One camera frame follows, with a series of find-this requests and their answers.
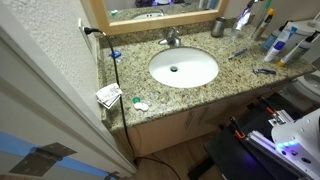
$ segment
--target wall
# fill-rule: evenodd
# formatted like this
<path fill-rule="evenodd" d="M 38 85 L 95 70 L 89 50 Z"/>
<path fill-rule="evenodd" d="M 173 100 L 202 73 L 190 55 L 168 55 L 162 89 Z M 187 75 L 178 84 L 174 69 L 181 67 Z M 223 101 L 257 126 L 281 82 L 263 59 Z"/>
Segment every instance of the wall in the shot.
<path fill-rule="evenodd" d="M 80 1 L 2 1 L 100 119 L 96 61 L 78 28 L 78 18 L 89 25 Z"/>

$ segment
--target white sink basin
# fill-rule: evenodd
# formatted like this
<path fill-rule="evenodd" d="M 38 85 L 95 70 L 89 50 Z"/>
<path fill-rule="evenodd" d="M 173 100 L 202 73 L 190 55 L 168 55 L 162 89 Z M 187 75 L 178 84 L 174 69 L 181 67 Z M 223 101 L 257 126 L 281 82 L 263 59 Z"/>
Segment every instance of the white sink basin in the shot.
<path fill-rule="evenodd" d="M 161 16 L 163 16 L 162 13 L 146 13 L 146 14 L 138 15 L 133 19 L 146 19 L 146 18 L 155 18 L 155 17 L 161 17 Z"/>
<path fill-rule="evenodd" d="M 153 78 L 176 88 L 192 88 L 209 83 L 219 72 L 214 58 L 194 48 L 175 48 L 157 54 L 149 64 Z"/>

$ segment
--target wooden cabinet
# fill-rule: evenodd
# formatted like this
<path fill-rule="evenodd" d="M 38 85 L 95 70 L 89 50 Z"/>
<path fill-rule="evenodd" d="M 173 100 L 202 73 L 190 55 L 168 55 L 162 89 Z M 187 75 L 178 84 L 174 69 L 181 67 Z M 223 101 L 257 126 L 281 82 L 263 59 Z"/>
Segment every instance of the wooden cabinet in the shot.
<path fill-rule="evenodd" d="M 217 131 L 218 125 L 237 119 L 248 111 L 247 105 L 257 103 L 258 96 L 269 97 L 287 81 L 266 86 L 236 96 L 225 98 L 212 104 L 204 105 L 171 115 L 162 119 L 128 128 L 136 156 L 145 156 L 181 142 Z M 126 142 L 124 131 L 115 136 Z"/>
<path fill-rule="evenodd" d="M 192 118 L 194 114 L 186 111 L 128 128 L 135 156 L 144 156 L 181 143 Z M 124 131 L 119 134 L 122 136 L 120 138 L 125 139 Z"/>

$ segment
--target floor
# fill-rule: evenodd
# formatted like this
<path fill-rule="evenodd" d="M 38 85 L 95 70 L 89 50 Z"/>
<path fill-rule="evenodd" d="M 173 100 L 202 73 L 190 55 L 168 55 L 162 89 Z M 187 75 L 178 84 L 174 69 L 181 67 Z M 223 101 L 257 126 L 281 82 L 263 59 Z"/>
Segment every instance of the floor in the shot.
<path fill-rule="evenodd" d="M 203 160 L 207 153 L 203 144 L 207 142 L 214 134 L 205 135 L 173 147 L 158 151 L 146 157 L 161 160 L 171 165 L 182 180 L 189 180 L 187 173 L 198 162 Z M 172 170 L 165 165 L 150 160 L 142 159 L 138 172 L 132 177 L 123 180 L 175 180 L 178 178 Z M 199 180 L 223 180 L 220 171 L 213 166 Z"/>

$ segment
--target mirror frame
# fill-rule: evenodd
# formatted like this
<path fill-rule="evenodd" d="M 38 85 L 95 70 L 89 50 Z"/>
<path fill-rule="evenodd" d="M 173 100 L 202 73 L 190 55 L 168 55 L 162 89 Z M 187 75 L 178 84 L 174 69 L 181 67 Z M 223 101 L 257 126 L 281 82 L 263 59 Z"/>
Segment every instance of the mirror frame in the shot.
<path fill-rule="evenodd" d="M 105 10 L 104 0 L 90 0 L 91 10 L 95 16 L 96 23 L 100 30 L 108 35 L 118 35 L 130 32 L 160 29 L 165 27 L 179 26 L 185 24 L 213 21 L 216 17 L 223 16 L 228 0 L 220 0 L 214 10 L 183 13 L 169 16 L 162 16 L 152 19 L 128 20 L 110 23 Z"/>

